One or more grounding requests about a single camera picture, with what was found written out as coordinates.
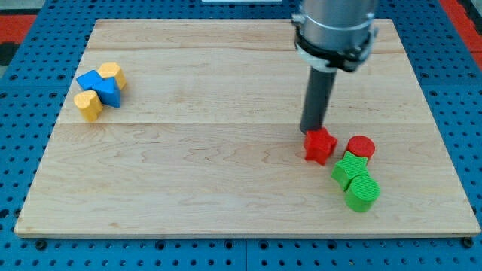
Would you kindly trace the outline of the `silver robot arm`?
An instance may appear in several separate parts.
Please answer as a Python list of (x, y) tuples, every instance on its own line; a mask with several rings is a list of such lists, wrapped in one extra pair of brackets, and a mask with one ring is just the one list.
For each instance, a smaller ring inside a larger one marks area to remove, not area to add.
[(377, 0), (303, 0), (291, 15), (299, 57), (319, 72), (354, 72), (370, 56)]

